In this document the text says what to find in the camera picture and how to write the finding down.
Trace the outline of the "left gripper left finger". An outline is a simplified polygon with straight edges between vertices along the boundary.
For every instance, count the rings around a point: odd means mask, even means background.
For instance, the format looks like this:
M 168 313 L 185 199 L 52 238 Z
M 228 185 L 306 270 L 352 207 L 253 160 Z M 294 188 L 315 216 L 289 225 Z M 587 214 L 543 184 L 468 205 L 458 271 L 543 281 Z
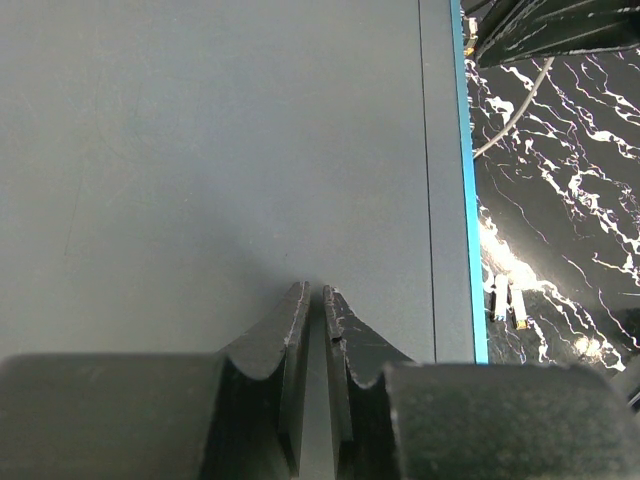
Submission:
M 5 479 L 292 479 L 310 286 L 214 353 L 25 354 L 1 364 Z

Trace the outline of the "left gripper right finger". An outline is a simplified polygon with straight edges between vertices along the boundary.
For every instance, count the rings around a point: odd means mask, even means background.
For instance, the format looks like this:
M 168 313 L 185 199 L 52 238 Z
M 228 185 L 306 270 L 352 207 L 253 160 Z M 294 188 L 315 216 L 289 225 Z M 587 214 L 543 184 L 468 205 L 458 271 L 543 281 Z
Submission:
M 420 364 L 323 292 L 339 479 L 631 479 L 635 419 L 579 366 Z

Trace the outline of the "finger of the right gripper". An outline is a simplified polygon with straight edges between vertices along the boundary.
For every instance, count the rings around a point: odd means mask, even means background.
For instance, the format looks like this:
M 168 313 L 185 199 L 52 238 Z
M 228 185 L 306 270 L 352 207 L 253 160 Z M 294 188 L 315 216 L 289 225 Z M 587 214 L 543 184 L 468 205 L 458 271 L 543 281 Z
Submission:
M 496 1 L 478 25 L 474 61 L 489 68 L 638 46 L 637 1 Z

